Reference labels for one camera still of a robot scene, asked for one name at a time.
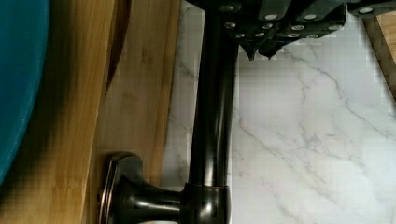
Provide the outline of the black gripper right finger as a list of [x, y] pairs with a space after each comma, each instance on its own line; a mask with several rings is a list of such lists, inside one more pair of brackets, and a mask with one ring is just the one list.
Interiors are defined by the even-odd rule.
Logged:
[[272, 23], [259, 53], [268, 58], [300, 38], [321, 38], [341, 29], [346, 16], [364, 19], [395, 10], [395, 0], [262, 0], [259, 18]]

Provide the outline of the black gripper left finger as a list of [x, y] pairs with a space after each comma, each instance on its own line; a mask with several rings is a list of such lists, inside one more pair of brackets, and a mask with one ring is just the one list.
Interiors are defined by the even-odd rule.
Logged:
[[290, 43], [280, 36], [291, 0], [187, 0], [219, 16], [224, 29], [252, 61], [255, 54], [271, 58]]

